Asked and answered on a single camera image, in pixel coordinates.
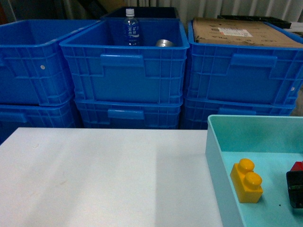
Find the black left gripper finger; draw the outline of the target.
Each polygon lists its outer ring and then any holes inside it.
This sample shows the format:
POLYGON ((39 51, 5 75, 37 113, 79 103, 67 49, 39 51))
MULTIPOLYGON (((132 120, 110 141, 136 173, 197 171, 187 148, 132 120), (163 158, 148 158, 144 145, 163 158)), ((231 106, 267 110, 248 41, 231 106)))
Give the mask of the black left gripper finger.
POLYGON ((294 209, 303 208, 303 172, 288 171, 286 173, 288 197, 294 209))

